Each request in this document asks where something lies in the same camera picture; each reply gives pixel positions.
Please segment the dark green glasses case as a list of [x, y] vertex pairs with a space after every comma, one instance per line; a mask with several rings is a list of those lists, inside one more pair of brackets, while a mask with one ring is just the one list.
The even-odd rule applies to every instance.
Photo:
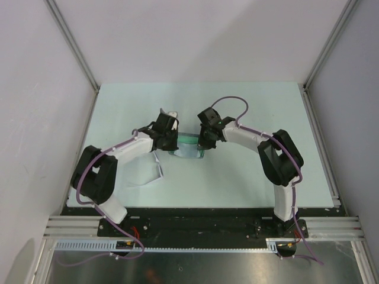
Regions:
[[202, 159], [204, 150], [198, 148], [198, 134], [179, 133], [177, 149], [169, 151], [169, 154], [185, 159]]

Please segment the white sunglasses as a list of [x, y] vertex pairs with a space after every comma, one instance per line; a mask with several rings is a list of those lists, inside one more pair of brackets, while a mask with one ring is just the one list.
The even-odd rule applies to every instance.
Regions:
[[163, 178], [162, 166], [155, 151], [135, 158], [127, 166], [126, 184], [130, 188], [148, 186]]

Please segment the light blue cleaning cloth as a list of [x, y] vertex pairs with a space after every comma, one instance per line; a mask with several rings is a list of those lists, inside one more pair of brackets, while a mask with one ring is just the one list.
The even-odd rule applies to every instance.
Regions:
[[200, 152], [197, 144], [179, 143], [174, 155], [186, 159], [197, 159], [200, 157]]

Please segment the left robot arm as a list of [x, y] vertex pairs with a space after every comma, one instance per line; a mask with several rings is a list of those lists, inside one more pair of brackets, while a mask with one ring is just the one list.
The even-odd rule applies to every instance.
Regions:
[[144, 154], [177, 150], [178, 126], [178, 113], [161, 109], [156, 121], [134, 129], [128, 140], [105, 150], [93, 145], [85, 147], [70, 180], [76, 201], [91, 206], [109, 220], [117, 236], [127, 235], [131, 229], [131, 222], [125, 218], [127, 209], [114, 195], [117, 170]]

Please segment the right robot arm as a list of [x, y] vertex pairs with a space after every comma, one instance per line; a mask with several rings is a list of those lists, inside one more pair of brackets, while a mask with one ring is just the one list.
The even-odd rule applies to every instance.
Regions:
[[296, 184], [303, 180], [304, 160], [289, 133], [278, 130], [273, 134], [239, 125], [232, 117], [221, 118], [212, 107], [198, 114], [201, 122], [198, 147], [216, 148], [216, 142], [235, 143], [258, 153], [267, 179], [274, 185], [274, 233], [288, 237], [297, 222]]

